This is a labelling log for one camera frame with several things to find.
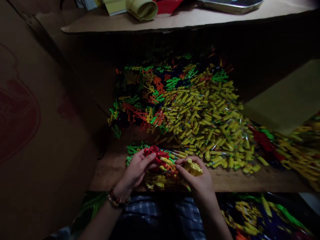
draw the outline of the yellow paper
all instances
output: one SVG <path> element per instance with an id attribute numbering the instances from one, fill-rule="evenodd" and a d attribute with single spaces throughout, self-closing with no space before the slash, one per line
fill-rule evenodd
<path id="1" fill-rule="evenodd" d="M 127 12 L 125 0 L 104 0 L 110 16 Z"/>
<path id="2" fill-rule="evenodd" d="M 152 0 L 126 0 L 126 9 L 139 21 L 150 21 L 158 13 L 158 5 Z"/>

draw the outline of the wrist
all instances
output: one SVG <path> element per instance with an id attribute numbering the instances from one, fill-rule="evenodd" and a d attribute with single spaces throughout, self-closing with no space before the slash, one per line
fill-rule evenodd
<path id="1" fill-rule="evenodd" d="M 120 180 L 113 189 L 113 194 L 115 197 L 120 199 L 128 199 L 132 193 L 132 188 L 127 186 L 122 180 Z"/>

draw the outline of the paper roll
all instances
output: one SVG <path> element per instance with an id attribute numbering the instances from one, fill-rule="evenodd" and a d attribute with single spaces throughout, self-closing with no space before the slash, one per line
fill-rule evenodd
<path id="1" fill-rule="evenodd" d="M 139 21 L 150 21 L 158 13 L 158 5 L 152 0 L 126 0 L 126 9 Z"/>

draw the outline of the right hand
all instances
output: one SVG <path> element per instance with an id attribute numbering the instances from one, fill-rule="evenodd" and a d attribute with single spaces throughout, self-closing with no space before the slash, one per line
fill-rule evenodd
<path id="1" fill-rule="evenodd" d="M 190 156 L 187 158 L 190 158 L 193 162 L 197 163 L 203 170 L 203 174 L 195 177 L 192 176 L 189 172 L 187 172 L 181 166 L 181 164 L 187 161 L 186 158 L 179 159 L 176 161 L 176 169 L 190 184 L 193 196 L 206 206 L 207 204 L 210 204 L 213 199 L 216 198 L 211 174 L 204 165 L 203 161 L 200 160 L 200 158 L 195 156 Z"/>

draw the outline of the left hand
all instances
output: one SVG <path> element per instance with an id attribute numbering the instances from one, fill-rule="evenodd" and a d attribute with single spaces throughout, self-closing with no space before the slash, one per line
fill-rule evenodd
<path id="1" fill-rule="evenodd" d="M 145 173 L 150 168 L 157 166 L 155 164 L 151 164 L 151 162 L 155 159 L 156 154 L 152 153 L 145 157 L 143 152 L 144 149 L 133 155 L 133 158 L 131 159 L 131 162 L 127 167 L 123 177 L 113 189 L 113 193 L 116 197 L 127 199 L 130 196 L 133 188 L 137 187 L 141 183 Z"/>

